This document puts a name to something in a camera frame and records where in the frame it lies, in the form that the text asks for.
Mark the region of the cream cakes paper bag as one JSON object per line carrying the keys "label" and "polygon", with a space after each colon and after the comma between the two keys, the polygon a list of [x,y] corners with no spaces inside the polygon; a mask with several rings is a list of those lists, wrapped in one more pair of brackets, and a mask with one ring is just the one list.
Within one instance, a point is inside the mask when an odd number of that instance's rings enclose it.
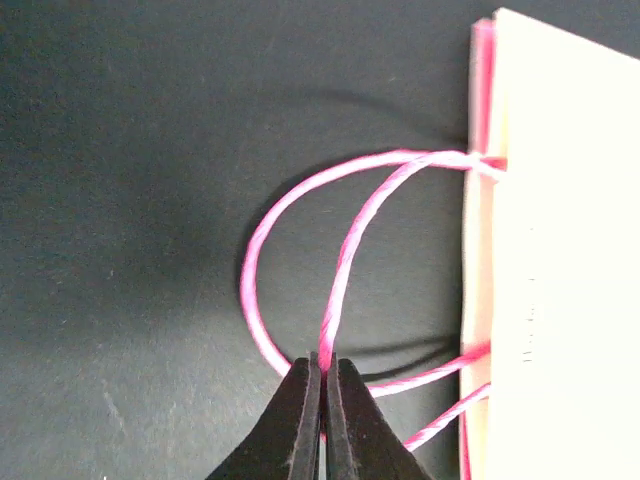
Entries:
{"label": "cream cakes paper bag", "polygon": [[461,354],[367,386],[414,456],[459,424],[464,479],[635,479],[639,475],[639,62],[502,8],[471,35],[470,147],[396,150],[305,179],[263,217],[240,302],[265,360],[294,361],[260,315],[256,274],[278,217],[306,193],[391,167],[353,221],[318,341],[320,443],[326,374],[348,277],[383,202],[427,168],[465,175]]}

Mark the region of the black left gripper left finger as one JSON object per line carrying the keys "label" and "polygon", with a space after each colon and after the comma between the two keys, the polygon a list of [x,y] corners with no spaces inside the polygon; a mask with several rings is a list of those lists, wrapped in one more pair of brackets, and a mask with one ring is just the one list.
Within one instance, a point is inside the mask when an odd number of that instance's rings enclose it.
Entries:
{"label": "black left gripper left finger", "polygon": [[321,371],[296,359],[256,425],[208,480],[314,480],[319,475]]}

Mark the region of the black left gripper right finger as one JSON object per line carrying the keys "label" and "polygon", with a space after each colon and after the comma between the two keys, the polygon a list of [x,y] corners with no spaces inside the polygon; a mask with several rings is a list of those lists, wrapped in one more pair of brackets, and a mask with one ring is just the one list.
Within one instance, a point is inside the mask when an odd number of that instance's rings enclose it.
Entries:
{"label": "black left gripper right finger", "polygon": [[386,422],[354,363],[326,374],[326,474],[336,480],[429,480]]}

